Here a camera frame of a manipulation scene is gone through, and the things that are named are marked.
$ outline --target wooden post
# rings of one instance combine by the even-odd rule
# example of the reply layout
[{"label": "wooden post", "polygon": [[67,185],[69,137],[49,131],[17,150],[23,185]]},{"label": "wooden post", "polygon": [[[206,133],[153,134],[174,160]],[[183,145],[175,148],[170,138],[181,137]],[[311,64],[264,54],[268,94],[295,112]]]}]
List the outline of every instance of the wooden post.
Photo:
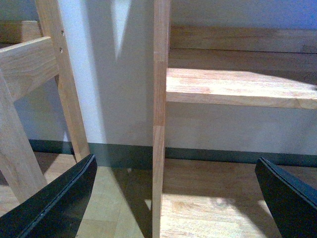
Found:
[{"label": "wooden post", "polygon": [[1,70],[0,170],[20,203],[47,185]]},{"label": "wooden post", "polygon": [[51,37],[54,44],[55,56],[59,68],[59,76],[55,78],[58,93],[75,157],[77,161],[80,161],[90,154],[90,152],[58,2],[57,0],[36,0],[36,7],[40,17],[43,35]]},{"label": "wooden post", "polygon": [[154,3],[153,238],[159,238],[165,160],[166,72],[170,0]]}]

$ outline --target dark baseboard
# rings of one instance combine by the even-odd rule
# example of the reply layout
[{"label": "dark baseboard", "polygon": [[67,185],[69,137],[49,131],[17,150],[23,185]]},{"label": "dark baseboard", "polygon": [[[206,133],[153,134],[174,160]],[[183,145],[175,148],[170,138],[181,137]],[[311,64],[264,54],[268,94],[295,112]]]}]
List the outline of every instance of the dark baseboard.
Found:
[{"label": "dark baseboard", "polygon": [[[73,154],[71,142],[51,140],[30,140],[34,151]],[[152,147],[136,145],[114,145],[89,143],[95,154],[98,166],[119,168],[152,168]],[[268,158],[277,165],[317,167],[317,155],[278,154],[262,152],[224,151],[166,148],[166,158],[236,162],[255,164],[260,157]]]}]

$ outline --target wooden beam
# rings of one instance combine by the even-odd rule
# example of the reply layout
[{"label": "wooden beam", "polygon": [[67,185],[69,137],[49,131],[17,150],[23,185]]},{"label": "wooden beam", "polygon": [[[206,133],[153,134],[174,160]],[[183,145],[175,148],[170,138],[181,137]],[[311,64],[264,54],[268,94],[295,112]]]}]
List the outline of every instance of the wooden beam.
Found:
[{"label": "wooden beam", "polygon": [[59,68],[59,97],[77,161],[90,154],[57,0],[36,0],[44,36],[52,38]]},{"label": "wooden beam", "polygon": [[172,26],[171,48],[317,53],[317,30]]},{"label": "wooden beam", "polygon": [[165,160],[166,71],[170,0],[154,3],[153,238],[159,238]]},{"label": "wooden beam", "polygon": [[21,43],[42,37],[37,21],[0,21],[0,42]]},{"label": "wooden beam", "polygon": [[0,169],[20,203],[46,184],[0,70]]},{"label": "wooden beam", "polygon": [[50,37],[0,49],[0,68],[14,101],[58,74]]}]

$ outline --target white wall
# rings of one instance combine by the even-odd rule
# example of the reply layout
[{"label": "white wall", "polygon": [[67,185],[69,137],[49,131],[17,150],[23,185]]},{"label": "white wall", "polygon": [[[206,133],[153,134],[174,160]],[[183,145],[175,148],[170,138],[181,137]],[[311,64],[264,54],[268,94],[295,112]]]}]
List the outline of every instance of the white wall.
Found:
[{"label": "white wall", "polygon": [[[0,18],[36,19],[32,0],[0,0]],[[174,0],[173,21],[191,25],[317,29],[317,3]],[[60,0],[89,142],[152,144],[153,1]],[[51,80],[16,102],[28,137],[68,140]],[[167,146],[317,154],[310,110],[168,104]]]}]

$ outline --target wooden frame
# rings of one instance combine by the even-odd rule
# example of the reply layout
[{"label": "wooden frame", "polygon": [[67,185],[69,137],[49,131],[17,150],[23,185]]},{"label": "wooden frame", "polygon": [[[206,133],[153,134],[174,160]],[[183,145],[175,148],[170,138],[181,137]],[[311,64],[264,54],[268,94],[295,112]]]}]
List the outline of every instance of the wooden frame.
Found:
[{"label": "wooden frame", "polygon": [[171,26],[169,12],[169,0],[155,0],[154,238],[160,233],[166,102],[317,109],[317,31]]},{"label": "wooden frame", "polygon": [[0,169],[22,203],[47,182],[14,101],[55,77],[75,158],[89,152],[57,0],[37,0],[40,23],[0,21]]}]

